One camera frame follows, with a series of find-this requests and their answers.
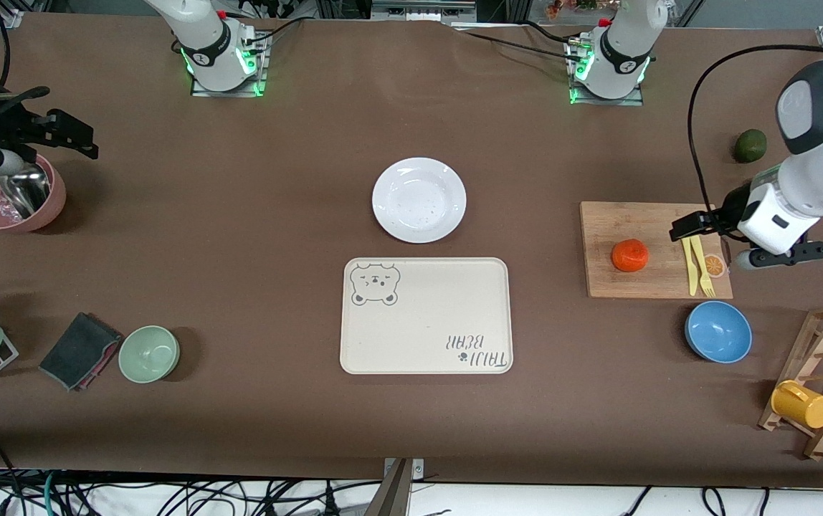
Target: lime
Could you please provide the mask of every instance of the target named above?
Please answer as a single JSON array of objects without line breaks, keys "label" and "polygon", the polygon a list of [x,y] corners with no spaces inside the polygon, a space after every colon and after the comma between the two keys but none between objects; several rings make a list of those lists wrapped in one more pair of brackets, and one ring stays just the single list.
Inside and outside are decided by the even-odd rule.
[{"label": "lime", "polygon": [[736,145],[733,145],[733,159],[739,163],[753,163],[765,156],[766,147],[769,146],[765,138],[765,133],[760,130],[747,130],[736,138]]}]

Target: yellow mug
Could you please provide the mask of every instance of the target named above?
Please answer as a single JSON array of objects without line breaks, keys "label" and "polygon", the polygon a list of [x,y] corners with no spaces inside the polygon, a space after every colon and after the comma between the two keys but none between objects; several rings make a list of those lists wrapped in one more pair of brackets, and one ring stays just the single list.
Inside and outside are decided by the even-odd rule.
[{"label": "yellow mug", "polygon": [[823,395],[793,380],[785,380],[771,393],[771,409],[810,428],[823,427]]}]

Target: table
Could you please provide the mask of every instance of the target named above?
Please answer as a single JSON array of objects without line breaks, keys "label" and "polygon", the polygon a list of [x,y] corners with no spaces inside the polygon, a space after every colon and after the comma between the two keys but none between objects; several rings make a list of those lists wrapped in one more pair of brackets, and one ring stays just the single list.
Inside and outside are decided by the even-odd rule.
[{"label": "table", "polygon": [[[0,323],[22,353],[0,377],[0,441],[18,467],[378,477],[382,457],[424,457],[445,481],[823,486],[801,434],[756,430],[804,310],[823,307],[823,262],[736,273],[755,344],[716,365],[684,343],[693,303],[588,298],[579,229],[581,200],[699,201],[694,81],[734,49],[811,32],[668,29],[641,108],[570,105],[554,58],[429,22],[301,24],[247,100],[190,98],[156,17],[27,14],[12,40],[9,87],[51,86],[28,106],[76,115],[101,149],[44,150],[67,208],[0,235]],[[714,197],[783,159],[774,102],[810,59],[745,56],[703,88]],[[769,154],[737,166],[746,128]],[[436,244],[402,244],[371,213],[376,177],[409,156],[467,186],[466,218]],[[344,373],[342,270],[358,256],[503,259],[513,369]],[[113,361],[65,393],[36,367],[78,311],[172,329],[179,368],[141,386]]]}]

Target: yellow plastic knife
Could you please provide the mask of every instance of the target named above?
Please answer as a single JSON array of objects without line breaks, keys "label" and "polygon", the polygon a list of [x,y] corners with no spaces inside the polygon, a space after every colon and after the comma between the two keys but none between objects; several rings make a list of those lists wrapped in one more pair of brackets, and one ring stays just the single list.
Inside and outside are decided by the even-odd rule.
[{"label": "yellow plastic knife", "polygon": [[693,245],[689,242],[689,237],[682,239],[682,252],[686,255],[686,270],[689,271],[689,295],[695,297],[698,291],[698,269],[693,261]]},{"label": "yellow plastic knife", "polygon": [[704,251],[701,249],[701,238],[698,235],[691,237],[693,242],[693,251],[695,258],[701,267],[699,283],[701,284],[701,292],[704,292],[706,297],[717,297],[714,293],[714,285],[710,283],[710,275],[708,274],[708,267],[704,262]]}]

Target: light green bowl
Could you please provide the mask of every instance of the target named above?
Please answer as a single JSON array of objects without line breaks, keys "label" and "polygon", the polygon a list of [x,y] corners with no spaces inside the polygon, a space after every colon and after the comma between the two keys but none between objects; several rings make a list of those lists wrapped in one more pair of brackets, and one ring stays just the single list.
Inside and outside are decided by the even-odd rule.
[{"label": "light green bowl", "polygon": [[128,335],[119,350],[119,369],[135,384],[168,375],[179,362],[179,343],[166,328],[145,326]]}]

